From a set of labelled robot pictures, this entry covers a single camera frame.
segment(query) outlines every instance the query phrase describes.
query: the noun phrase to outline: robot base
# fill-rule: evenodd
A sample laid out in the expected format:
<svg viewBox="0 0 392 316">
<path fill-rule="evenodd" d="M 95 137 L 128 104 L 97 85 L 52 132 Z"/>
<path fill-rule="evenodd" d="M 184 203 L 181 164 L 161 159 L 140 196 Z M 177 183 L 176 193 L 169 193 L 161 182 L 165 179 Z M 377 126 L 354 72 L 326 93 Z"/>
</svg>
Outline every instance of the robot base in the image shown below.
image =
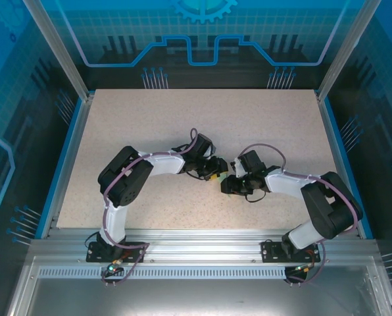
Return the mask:
<svg viewBox="0 0 392 316">
<path fill-rule="evenodd" d="M 137 246 L 142 245 L 143 242 L 126 242 L 126 238 L 124 238 L 119 244 L 124 246 Z M 98 234 L 97 241 L 89 243 L 86 262 L 110 263 L 123 258 L 123 263 L 135 263 L 140 255 L 140 251 L 142 251 L 141 248 L 127 250 L 109 245 Z"/>
<path fill-rule="evenodd" d="M 267 240 L 260 243 L 263 263 L 310 263 L 312 262 L 312 258 L 306 253 L 307 250 L 312 250 L 314 252 L 315 263 L 320 262 L 320 254 L 317 245 L 310 245 L 305 249 L 288 256 L 282 249 L 281 242 Z"/>
</svg>

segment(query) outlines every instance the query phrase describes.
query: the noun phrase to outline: speckled work surface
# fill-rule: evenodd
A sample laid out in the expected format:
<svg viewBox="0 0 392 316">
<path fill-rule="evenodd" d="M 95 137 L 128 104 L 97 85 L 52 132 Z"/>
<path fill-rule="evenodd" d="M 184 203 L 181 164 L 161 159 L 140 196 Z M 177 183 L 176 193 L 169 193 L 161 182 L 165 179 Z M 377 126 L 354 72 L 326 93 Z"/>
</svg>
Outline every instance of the speckled work surface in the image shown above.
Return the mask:
<svg viewBox="0 0 392 316">
<path fill-rule="evenodd" d="M 98 228 L 103 197 L 97 177 L 125 146 L 145 152 L 189 143 L 196 127 L 232 161 L 266 142 L 287 157 L 287 170 L 323 174 L 335 165 L 312 90 L 97 90 L 58 227 Z M 257 148 L 267 166 L 280 156 Z M 268 194 L 259 203 L 220 193 L 219 181 L 186 174 L 148 179 L 130 205 L 128 228 L 293 228 L 308 219 L 303 201 Z"/>
</svg>

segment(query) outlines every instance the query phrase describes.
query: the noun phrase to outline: blue printed backdrop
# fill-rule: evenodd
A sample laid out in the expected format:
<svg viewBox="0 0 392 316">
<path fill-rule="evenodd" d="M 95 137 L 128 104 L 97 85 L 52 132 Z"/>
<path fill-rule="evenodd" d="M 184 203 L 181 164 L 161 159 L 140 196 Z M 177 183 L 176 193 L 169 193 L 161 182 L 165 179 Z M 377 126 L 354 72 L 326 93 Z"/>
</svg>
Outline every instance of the blue printed backdrop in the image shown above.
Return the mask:
<svg viewBox="0 0 392 316">
<path fill-rule="evenodd" d="M 22 0 L 0 0 L 0 315 L 34 233 L 15 207 L 41 213 L 77 98 Z"/>
<path fill-rule="evenodd" d="M 363 1 L 323 2 L 47 0 L 43 4 L 91 89 L 112 87 L 103 76 L 108 73 L 113 74 L 108 78 L 116 81 L 116 88 L 144 88 L 140 75 L 152 66 L 170 73 L 171 88 L 270 88 L 267 81 L 276 66 L 282 76 L 282 67 L 288 68 L 287 75 L 289 67 L 299 67 L 291 72 L 298 74 L 292 88 L 316 88 Z M 218 76 L 202 78 L 207 66 Z M 239 80 L 220 75 L 230 67 L 242 70 Z"/>
<path fill-rule="evenodd" d="M 392 0 L 382 1 L 329 100 L 374 236 L 392 252 Z"/>
</svg>

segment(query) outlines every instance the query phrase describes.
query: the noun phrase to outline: blue edge trim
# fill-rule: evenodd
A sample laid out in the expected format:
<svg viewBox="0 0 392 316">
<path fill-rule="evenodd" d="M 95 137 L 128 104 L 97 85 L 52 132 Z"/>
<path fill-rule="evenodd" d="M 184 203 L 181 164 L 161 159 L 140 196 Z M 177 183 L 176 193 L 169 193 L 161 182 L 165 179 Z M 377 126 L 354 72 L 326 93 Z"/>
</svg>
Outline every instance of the blue edge trim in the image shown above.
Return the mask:
<svg viewBox="0 0 392 316">
<path fill-rule="evenodd" d="M 353 196 L 358 201 L 361 208 L 363 209 L 364 216 L 361 220 L 361 223 L 362 223 L 362 227 L 364 229 L 364 233 L 365 233 L 367 239 L 372 239 L 373 233 L 372 233 L 372 230 L 370 229 L 370 224 L 368 222 L 367 214 L 366 214 L 366 211 L 364 210 L 364 206 L 362 204 L 362 200 L 360 197 L 360 192 L 359 192 L 359 190 L 356 186 L 356 183 L 355 183 L 353 170 L 351 169 L 351 165 L 349 164 L 347 152 L 345 151 L 345 148 L 343 147 L 342 137 L 341 137 L 341 134 L 339 133 L 338 126 L 336 125 L 335 115 L 333 115 L 332 107 L 330 105 L 328 97 L 325 98 L 325 106 L 326 106 L 326 111 L 328 112 L 328 115 L 329 115 L 332 130 L 335 133 L 335 138 L 336 138 L 336 142 L 338 144 L 339 151 L 341 152 L 343 166 L 344 166 L 345 170 L 347 171 L 348 181 L 349 181 L 349 184 L 351 185 L 351 190 L 352 190 Z"/>
<path fill-rule="evenodd" d="M 43 213 L 41 215 L 41 220 L 39 221 L 37 232 L 36 232 L 36 239 L 40 239 L 41 238 L 40 236 L 43 234 L 45 222 L 46 222 L 47 217 L 49 216 L 49 212 L 50 212 L 50 205 L 53 202 L 57 182 L 59 181 L 59 178 L 60 178 L 61 169 L 62 169 L 64 160 L 66 159 L 67 149 L 69 147 L 70 140 L 72 139 L 73 129 L 74 129 L 76 121 L 78 119 L 78 114 L 79 114 L 79 110 L 80 110 L 81 106 L 82 106 L 82 100 L 79 99 L 77 102 L 73 117 L 72 117 L 72 122 L 70 123 L 69 129 L 68 129 L 68 132 L 66 135 L 66 139 L 63 144 L 62 152 L 60 154 L 59 162 L 57 163 L 57 167 L 56 167 L 55 175 L 53 177 L 53 181 L 51 181 L 51 186 L 50 186 L 49 193 L 47 195 L 47 199 L 45 200 Z M 335 138 L 336 138 L 336 141 L 338 144 L 338 148 L 341 152 L 342 163 L 345 167 L 345 170 L 347 171 L 348 181 L 349 181 L 349 184 L 351 185 L 351 190 L 353 191 L 353 195 L 354 195 L 355 199 L 359 202 L 361 208 L 364 210 L 364 206 L 362 204 L 362 200 L 360 197 L 360 192 L 358 191 L 358 188 L 356 186 L 354 174 L 351 169 L 351 165 L 349 164 L 348 156 L 345 151 L 345 148 L 343 147 L 341 134 L 339 133 L 339 129 L 336 125 L 335 116 L 333 115 L 333 111 L 332 111 L 329 99 L 327 97 L 325 98 L 325 106 L 326 106 L 326 110 L 327 110 L 329 118 L 330 118 L 332 130 L 335 133 Z M 370 229 L 370 224 L 368 223 L 368 218 L 367 218 L 367 214 L 365 211 L 364 211 L 364 216 L 362 218 L 361 223 L 362 223 L 366 238 L 372 239 L 373 234 L 372 234 L 372 230 Z"/>
<path fill-rule="evenodd" d="M 47 199 L 45 200 L 43 213 L 41 214 L 41 218 L 39 220 L 38 227 L 36 230 L 36 236 L 35 236 L 36 239 L 41 239 L 41 236 L 44 232 L 45 222 L 47 220 L 47 217 L 49 216 L 50 206 L 53 202 L 55 190 L 57 187 L 57 182 L 59 181 L 59 178 L 60 178 L 60 173 L 62 171 L 64 160 L 66 159 L 67 149 L 69 148 L 69 143 L 70 143 L 70 140 L 72 139 L 73 129 L 75 128 L 76 121 L 78 120 L 78 115 L 79 115 L 79 111 L 80 111 L 81 106 L 82 106 L 82 100 L 79 98 L 78 102 L 76 103 L 75 111 L 73 112 L 72 120 L 70 121 L 70 125 L 69 125 L 69 129 L 67 131 L 66 139 L 64 140 L 64 143 L 63 143 L 63 148 L 60 153 L 59 162 L 57 163 L 57 167 L 54 172 L 53 180 L 51 181 L 50 190 L 49 190 L 49 193 L 47 194 Z"/>
</svg>

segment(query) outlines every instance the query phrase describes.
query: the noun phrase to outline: gear graphic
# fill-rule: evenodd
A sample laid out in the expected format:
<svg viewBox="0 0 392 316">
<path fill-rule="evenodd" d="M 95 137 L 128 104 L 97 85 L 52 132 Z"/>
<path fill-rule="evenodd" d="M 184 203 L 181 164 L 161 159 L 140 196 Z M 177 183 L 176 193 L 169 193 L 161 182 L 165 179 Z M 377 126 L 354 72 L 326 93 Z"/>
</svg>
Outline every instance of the gear graphic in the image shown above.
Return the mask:
<svg viewBox="0 0 392 316">
<path fill-rule="evenodd" d="M 207 20 L 213 23 L 216 18 L 222 18 L 225 13 L 231 13 L 231 7 L 237 5 L 236 0 L 171 0 L 176 8 L 176 14 L 192 23 L 199 21 L 204 24 Z"/>
<path fill-rule="evenodd" d="M 0 0 L 0 21 L 13 32 L 25 19 L 22 0 Z"/>
</svg>

